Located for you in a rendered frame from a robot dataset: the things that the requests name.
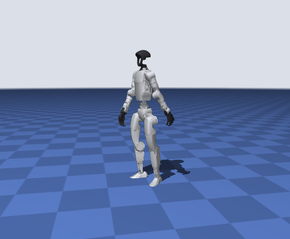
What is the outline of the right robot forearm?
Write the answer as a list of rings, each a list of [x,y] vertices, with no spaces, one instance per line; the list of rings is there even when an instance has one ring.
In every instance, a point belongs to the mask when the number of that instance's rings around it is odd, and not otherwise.
[[[124,112],[127,113],[127,111],[128,111],[128,109],[129,109],[129,107],[130,107],[130,104],[131,104],[132,100],[133,100],[133,98],[127,94],[126,101],[125,101],[125,103],[123,104],[123,107],[125,108],[125,109],[124,109]]]

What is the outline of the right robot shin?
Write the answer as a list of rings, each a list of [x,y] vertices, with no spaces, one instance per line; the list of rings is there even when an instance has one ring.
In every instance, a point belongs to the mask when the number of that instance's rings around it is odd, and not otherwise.
[[[144,151],[139,151],[137,149],[135,149],[135,146],[134,146],[134,152],[135,152],[135,159],[136,159],[136,163],[137,163],[137,167],[138,167],[138,173],[143,174],[143,161],[144,161]],[[141,172],[139,172],[139,170]]]

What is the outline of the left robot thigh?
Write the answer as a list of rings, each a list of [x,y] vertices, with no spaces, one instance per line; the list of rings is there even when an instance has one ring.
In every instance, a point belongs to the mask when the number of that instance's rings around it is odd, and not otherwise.
[[[147,117],[144,120],[144,133],[146,137],[146,141],[149,147],[149,152],[156,152],[156,130],[153,125],[158,123],[158,119],[156,116],[152,114],[147,114]]]

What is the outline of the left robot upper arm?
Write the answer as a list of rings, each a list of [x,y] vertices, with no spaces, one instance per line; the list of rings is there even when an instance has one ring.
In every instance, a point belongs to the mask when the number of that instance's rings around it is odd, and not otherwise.
[[[157,96],[157,92],[160,91],[159,90],[159,86],[157,84],[157,81],[156,81],[156,76],[154,74],[153,71],[147,71],[144,73],[145,75],[145,79],[149,82],[151,88],[153,89],[154,93],[152,93],[152,97],[154,99],[158,99],[159,97]]]

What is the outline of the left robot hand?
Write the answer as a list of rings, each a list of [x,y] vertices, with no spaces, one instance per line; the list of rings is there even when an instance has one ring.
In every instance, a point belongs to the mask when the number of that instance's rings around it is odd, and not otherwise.
[[[166,125],[168,125],[168,123],[169,123],[168,126],[170,126],[174,122],[175,119],[174,119],[173,115],[171,114],[171,112],[167,113],[166,111],[164,111],[164,114],[167,116],[167,119],[168,119]]]

